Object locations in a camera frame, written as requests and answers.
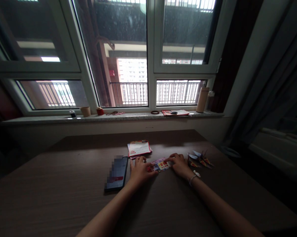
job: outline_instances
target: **paper crane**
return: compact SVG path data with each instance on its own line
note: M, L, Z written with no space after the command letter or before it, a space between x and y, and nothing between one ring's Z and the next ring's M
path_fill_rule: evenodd
M190 162L190 165L193 167L201 167L203 165L204 167L207 167L209 169L213 169L214 165L209 161L208 158L205 157L205 154L208 150L205 151L203 154L203 151L201 153L193 151L195 155L191 155L188 153L188 161Z

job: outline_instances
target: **white bracelet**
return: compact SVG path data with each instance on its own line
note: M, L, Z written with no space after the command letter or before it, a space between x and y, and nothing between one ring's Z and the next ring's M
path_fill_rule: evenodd
M194 177L196 177L196 176L198 176L199 178L201 177L200 176L200 174L198 173L198 172L196 172L195 170L193 171L194 172L194 176L189 180L188 178L188 182L189 182L189 185L192 187L192 185L191 185L191 181L192 181L192 179L194 178Z

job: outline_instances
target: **red cup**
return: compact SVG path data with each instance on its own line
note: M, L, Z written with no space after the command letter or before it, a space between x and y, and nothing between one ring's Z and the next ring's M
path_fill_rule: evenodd
M97 109L97 114L100 116L100 115L104 115L104 112L103 112L103 108L98 108Z

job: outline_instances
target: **marble window sill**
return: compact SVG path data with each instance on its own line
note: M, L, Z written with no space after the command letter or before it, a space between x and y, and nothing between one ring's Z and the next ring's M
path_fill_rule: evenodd
M153 115L151 113L126 113L123 115L91 115L84 118L82 115L77 118L70 116L41 116L41 117L21 117L16 119L1 122L1 125L31 125L31 124L57 124L57 123L93 123L93 122L116 122L116 121L139 121L139 120L155 120L155 119L193 119L193 118L209 118L209 117L223 117L223 113L214 113L205 111L197 113L196 111L189 111L191 117L176 117L164 116L162 113Z

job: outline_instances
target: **wooden table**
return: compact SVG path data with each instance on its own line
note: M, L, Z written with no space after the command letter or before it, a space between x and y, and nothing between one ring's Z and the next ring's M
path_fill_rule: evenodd
M202 180L261 231L297 226L297 215L194 130L66 137L0 180L0 236L74 236L115 195L104 195L116 155L147 139L148 161L208 150ZM128 181L130 168L127 170ZM131 199L116 236L222 236L185 180L161 172Z

